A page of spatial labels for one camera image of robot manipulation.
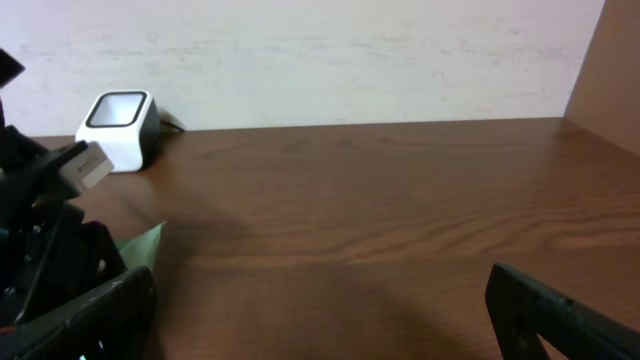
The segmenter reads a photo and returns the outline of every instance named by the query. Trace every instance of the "wood grain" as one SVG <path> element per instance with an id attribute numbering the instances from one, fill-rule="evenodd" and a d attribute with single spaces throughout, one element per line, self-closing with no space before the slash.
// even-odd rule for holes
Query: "wood grain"
<path id="1" fill-rule="evenodd" d="M 254 129 L 77 204 L 116 238 L 168 222 L 153 357 L 495 359 L 496 261 L 640 328 L 638 179 L 560 119 Z"/>
<path id="2" fill-rule="evenodd" d="M 605 3 L 565 117 L 640 155 L 640 2 Z"/>

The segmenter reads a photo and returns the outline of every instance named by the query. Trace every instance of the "green paper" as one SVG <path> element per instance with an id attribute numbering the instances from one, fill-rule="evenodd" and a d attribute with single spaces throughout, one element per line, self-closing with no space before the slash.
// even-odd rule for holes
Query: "green paper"
<path id="1" fill-rule="evenodd" d="M 163 222 L 157 225 L 135 239 L 116 244 L 122 260 L 129 269 L 144 265 L 153 270 L 164 224 Z"/>

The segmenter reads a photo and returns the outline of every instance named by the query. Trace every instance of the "white wall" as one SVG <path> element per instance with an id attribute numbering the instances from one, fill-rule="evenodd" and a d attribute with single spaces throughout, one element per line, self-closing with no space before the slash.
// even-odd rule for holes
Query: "white wall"
<path id="1" fill-rule="evenodd" d="M 561 116 L 603 0 L 0 0 L 29 135 L 146 88 L 189 129 Z"/>

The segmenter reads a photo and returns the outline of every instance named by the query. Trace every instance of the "black object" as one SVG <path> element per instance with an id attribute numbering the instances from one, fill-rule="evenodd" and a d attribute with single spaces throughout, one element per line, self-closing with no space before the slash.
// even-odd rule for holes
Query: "black object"
<path id="1" fill-rule="evenodd" d="M 24 66 L 0 49 L 0 89 L 24 71 Z"/>
<path id="2" fill-rule="evenodd" d="M 506 360 L 549 359 L 538 335 L 569 359 L 640 359 L 640 334 L 504 264 L 485 301 Z"/>
<path id="3" fill-rule="evenodd" d="M 151 272 L 127 270 L 107 228 L 65 202 L 77 192 L 59 171 L 87 144 L 49 151 L 2 125 L 0 360 L 142 358 Z"/>

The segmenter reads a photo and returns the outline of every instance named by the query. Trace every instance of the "wooden tabletop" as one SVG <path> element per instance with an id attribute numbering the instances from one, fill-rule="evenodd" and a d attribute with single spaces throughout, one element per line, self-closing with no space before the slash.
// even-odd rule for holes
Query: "wooden tabletop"
<path id="1" fill-rule="evenodd" d="M 167 221 L 154 358 L 498 359 L 497 261 L 640 329 L 640 159 L 560 119 L 184 133 L 77 204 Z"/>

